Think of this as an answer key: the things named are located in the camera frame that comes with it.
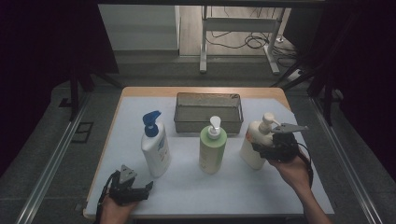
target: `wooden table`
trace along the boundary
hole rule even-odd
[[[214,175],[198,165],[198,133],[176,133],[173,115],[178,92],[238,93],[244,122],[240,134],[229,135],[223,163]],[[140,149],[144,124],[141,116],[160,109],[169,142],[171,165],[159,178],[149,175]],[[248,124],[275,112],[280,122],[296,124],[284,92],[279,88],[128,87],[121,94],[105,148],[92,181],[84,216],[94,218],[96,203],[108,177],[122,164],[138,173],[134,188],[154,181],[148,200],[133,211],[134,218],[285,217],[301,215],[303,208],[294,191],[276,168],[266,162],[252,170],[239,156]],[[300,133],[298,142],[304,144]],[[313,192],[325,213],[333,214],[329,199],[314,169]]]

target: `white tabletop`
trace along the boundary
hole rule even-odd
[[[270,217],[299,215],[301,203],[277,170],[268,162],[261,170],[252,170],[239,156],[248,124],[273,112],[279,122],[297,124],[294,115],[274,99],[241,98],[244,122],[238,135],[230,135],[220,170],[208,175],[198,164],[198,133],[176,133],[175,97],[123,97],[113,128],[92,183],[84,216],[94,217],[96,204],[109,176],[122,164],[137,172],[134,188],[143,188],[151,180],[154,186],[148,200],[133,211],[134,217]],[[143,115],[153,110],[162,114],[172,157],[166,173],[153,178],[149,174],[140,141],[144,131]],[[305,145],[300,133],[299,143]],[[326,214],[333,214],[329,198],[314,169],[312,190]]]

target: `lotion bottle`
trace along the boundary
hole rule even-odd
[[[253,150],[252,143],[265,145],[267,147],[273,146],[271,133],[273,122],[275,120],[273,113],[265,113],[262,120],[256,120],[249,123],[244,142],[242,144],[239,155],[242,159],[254,170],[260,170],[264,165],[266,159],[260,157],[260,153]]]
[[[210,124],[201,130],[199,164],[204,172],[212,175],[221,166],[227,133],[220,128],[218,116],[210,118]]]
[[[156,122],[156,118],[160,115],[161,112],[156,110],[143,117],[146,127],[141,146],[148,163],[148,169],[154,177],[163,175],[171,160],[165,127],[162,122]]]

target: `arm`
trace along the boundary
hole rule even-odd
[[[131,212],[137,207],[138,202],[119,206],[108,195],[103,200],[101,224],[124,224]]]
[[[308,223],[332,223],[315,199],[309,187],[309,176],[306,165],[299,157],[295,157],[287,163],[279,161],[269,161],[269,163],[275,166],[285,182],[296,192],[303,205]]]

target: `hand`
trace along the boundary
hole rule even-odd
[[[137,207],[138,202],[118,205],[108,195],[103,199],[101,224],[124,224],[131,212]]]
[[[289,162],[268,161],[294,190],[310,189],[306,164],[300,157]]]

